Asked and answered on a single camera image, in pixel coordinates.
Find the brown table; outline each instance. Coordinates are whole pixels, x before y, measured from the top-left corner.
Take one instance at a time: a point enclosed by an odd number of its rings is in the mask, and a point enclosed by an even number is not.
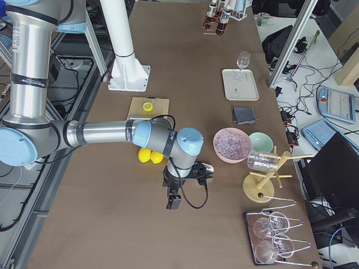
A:
[[[197,158],[215,167],[209,182],[209,200],[201,210],[184,200],[178,210],[165,209],[162,171],[166,161],[154,165],[137,159],[138,147],[130,143],[90,145],[71,159],[55,202],[28,263],[28,268],[253,268],[243,212],[263,205],[250,201],[242,189],[248,174],[246,162],[227,164],[213,149],[215,133],[239,127],[246,133],[265,132],[278,152],[288,150],[275,94],[269,78],[253,15],[231,20],[224,36],[202,34],[202,6],[196,4],[140,2],[130,18],[136,56],[151,65],[146,93],[113,92],[103,84],[89,122],[123,120],[131,98],[170,98],[169,112],[177,128],[197,128],[205,143]],[[251,53],[260,99],[228,101],[221,71],[236,68],[240,51]],[[259,122],[238,126],[232,122],[234,106],[253,107]],[[295,174],[288,162],[283,173]],[[296,207],[281,210],[305,225],[289,236],[313,242],[298,180],[275,184],[277,197],[295,198]],[[187,181],[187,197],[199,205],[203,187]],[[283,205],[273,202],[272,205]],[[315,245],[290,261],[318,261]]]

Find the black monitor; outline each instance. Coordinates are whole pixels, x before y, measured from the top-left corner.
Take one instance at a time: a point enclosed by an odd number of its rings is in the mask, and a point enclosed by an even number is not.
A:
[[[359,218],[355,214],[359,211],[359,155],[337,132],[308,163],[306,170],[309,199],[324,197],[335,212],[332,220],[336,218],[342,223],[359,246]],[[354,218],[346,217],[347,212],[354,212]]]

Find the dark gray napkin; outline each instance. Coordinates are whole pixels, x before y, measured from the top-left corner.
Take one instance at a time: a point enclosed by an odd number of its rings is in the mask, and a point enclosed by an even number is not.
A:
[[[254,124],[257,123],[253,108],[244,108],[237,106],[233,108],[233,122],[237,124]]]

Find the yellow lemon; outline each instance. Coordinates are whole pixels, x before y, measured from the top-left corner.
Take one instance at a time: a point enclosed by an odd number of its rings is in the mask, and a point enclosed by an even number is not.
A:
[[[156,151],[152,151],[152,153],[151,153],[152,163],[159,164],[162,160],[163,160],[163,154],[156,152]]]
[[[144,103],[143,108],[144,108],[144,111],[150,112],[153,110],[153,105],[150,102],[146,102],[146,103]]]
[[[139,160],[141,163],[149,161],[151,158],[151,150],[145,149],[144,147],[139,150]]]

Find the wooden cutting board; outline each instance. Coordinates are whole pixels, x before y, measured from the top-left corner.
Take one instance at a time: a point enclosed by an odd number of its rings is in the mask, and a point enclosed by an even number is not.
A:
[[[143,104],[145,102],[151,102],[153,105],[153,110],[146,112],[143,109]],[[144,118],[153,118],[158,115],[168,114],[169,108],[169,99],[162,98],[140,98],[133,97],[128,111],[127,119],[130,119],[131,116],[144,117]]]

